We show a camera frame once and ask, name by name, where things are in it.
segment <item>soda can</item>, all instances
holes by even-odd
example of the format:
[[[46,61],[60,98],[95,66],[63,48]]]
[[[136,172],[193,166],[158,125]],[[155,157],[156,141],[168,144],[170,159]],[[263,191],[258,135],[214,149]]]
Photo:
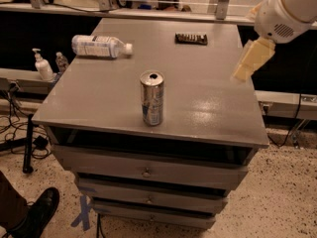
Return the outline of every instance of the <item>soda can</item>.
[[[140,76],[143,120],[151,126],[162,121],[164,78],[155,70],[148,70]]]

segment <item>plastic bottle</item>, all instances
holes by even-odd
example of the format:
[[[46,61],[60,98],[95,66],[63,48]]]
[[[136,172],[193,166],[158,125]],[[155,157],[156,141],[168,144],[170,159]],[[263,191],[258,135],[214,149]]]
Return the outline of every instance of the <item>plastic bottle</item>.
[[[40,76],[43,81],[50,81],[53,79],[53,71],[49,64],[49,62],[46,59],[43,59],[40,52],[40,49],[32,49],[32,51],[35,53],[36,58],[36,68],[38,72],[40,73]]]
[[[72,50],[79,56],[95,56],[117,58],[120,54],[131,55],[132,44],[124,44],[115,37],[106,36],[74,36],[71,41]]]
[[[61,52],[56,53],[56,64],[60,73],[64,73],[69,66],[69,62],[66,56]]]

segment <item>cabinet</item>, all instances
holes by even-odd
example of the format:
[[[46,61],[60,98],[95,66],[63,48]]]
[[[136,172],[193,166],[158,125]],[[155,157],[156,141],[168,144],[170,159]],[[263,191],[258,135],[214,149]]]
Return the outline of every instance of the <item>cabinet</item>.
[[[207,47],[175,32],[206,33]],[[101,214],[209,228],[268,146],[251,82],[232,83],[236,26],[103,19],[93,34],[134,43],[131,58],[77,57],[33,118]],[[165,76],[164,120],[142,120],[139,76]]]

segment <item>speckled floor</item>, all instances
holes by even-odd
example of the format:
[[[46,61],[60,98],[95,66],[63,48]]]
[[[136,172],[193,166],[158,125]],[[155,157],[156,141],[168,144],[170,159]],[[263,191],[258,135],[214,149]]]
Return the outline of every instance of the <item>speckled floor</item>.
[[[0,122],[1,126],[6,124],[5,119]],[[277,142],[282,142],[286,134],[284,130],[267,132]],[[25,131],[19,132],[18,137],[25,137]],[[209,230],[103,216],[103,232],[107,238],[316,238],[317,132],[305,130],[299,143],[299,150],[288,141],[281,148],[271,144],[257,152],[249,164],[249,173],[229,194],[228,204]],[[23,151],[0,153],[0,170],[15,189],[28,201],[36,200],[49,186],[60,191],[59,208],[42,237],[96,237],[97,215],[93,210],[89,212],[86,231],[82,222],[72,224],[81,211],[81,193],[73,182],[73,174],[49,156],[41,161],[32,159],[34,172],[25,175]],[[0,237],[4,233],[0,228]]]

